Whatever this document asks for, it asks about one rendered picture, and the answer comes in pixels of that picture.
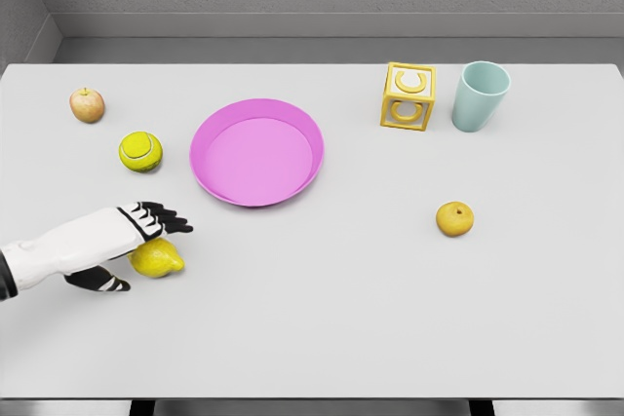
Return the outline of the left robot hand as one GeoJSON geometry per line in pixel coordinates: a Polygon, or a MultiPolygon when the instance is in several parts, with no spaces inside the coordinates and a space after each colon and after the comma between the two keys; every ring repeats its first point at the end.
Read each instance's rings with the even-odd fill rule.
{"type": "Polygon", "coordinates": [[[174,210],[154,202],[103,208],[44,234],[37,244],[56,273],[71,285],[96,291],[128,291],[130,285],[102,263],[133,252],[142,244],[193,227],[174,210]]]}

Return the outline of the yellow lemon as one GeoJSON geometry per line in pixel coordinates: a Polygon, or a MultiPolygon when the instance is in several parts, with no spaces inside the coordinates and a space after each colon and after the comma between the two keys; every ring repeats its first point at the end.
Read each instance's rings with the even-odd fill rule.
{"type": "Polygon", "coordinates": [[[180,272],[185,267],[185,262],[176,247],[163,238],[140,245],[128,254],[128,258],[139,274],[152,279],[180,272]]]}

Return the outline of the pink plate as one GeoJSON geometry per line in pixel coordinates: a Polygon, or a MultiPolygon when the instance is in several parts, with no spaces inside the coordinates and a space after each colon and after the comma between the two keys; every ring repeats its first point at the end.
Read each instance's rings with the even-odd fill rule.
{"type": "Polygon", "coordinates": [[[200,125],[189,164],[214,197],[256,208],[304,190],[324,155],[321,129],[305,111],[278,99],[252,98],[218,109],[200,125]]]}

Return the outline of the yellow-green tennis ball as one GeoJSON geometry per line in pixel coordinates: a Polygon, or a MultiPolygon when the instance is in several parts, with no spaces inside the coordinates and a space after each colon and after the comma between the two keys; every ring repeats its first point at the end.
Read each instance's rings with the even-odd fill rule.
{"type": "Polygon", "coordinates": [[[163,158],[160,140],[149,132],[132,132],[121,140],[118,147],[121,163],[129,170],[148,172],[155,170],[163,158]]]}

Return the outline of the red-yellow apple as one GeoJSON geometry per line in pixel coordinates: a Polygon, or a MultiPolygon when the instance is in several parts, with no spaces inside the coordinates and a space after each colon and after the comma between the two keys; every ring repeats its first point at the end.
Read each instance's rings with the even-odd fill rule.
{"type": "Polygon", "coordinates": [[[69,98],[69,105],[73,115],[79,121],[87,124],[99,121],[105,112],[102,95],[89,88],[74,91],[69,98]]]}

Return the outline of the yellow letter block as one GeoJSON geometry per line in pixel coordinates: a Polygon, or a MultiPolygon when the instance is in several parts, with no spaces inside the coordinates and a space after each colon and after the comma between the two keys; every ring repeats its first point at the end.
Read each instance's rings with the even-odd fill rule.
{"type": "Polygon", "coordinates": [[[436,79],[434,66],[389,62],[380,125],[425,132],[436,101],[436,79]]]}

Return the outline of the yellow-orange round fruit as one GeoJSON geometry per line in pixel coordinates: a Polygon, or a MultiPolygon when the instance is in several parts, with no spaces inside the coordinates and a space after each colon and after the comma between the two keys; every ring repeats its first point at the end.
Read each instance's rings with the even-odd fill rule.
{"type": "Polygon", "coordinates": [[[468,233],[475,221],[474,211],[458,201],[448,202],[440,206],[436,212],[436,224],[439,230],[448,237],[458,237],[468,233]]]}

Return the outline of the light teal cup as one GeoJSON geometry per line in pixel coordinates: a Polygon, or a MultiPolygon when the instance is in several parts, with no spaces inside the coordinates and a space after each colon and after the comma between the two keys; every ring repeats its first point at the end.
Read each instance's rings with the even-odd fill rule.
{"type": "Polygon", "coordinates": [[[462,132],[478,132],[491,119],[511,87],[511,77],[501,65],[474,61],[461,71],[451,119],[462,132]]]}

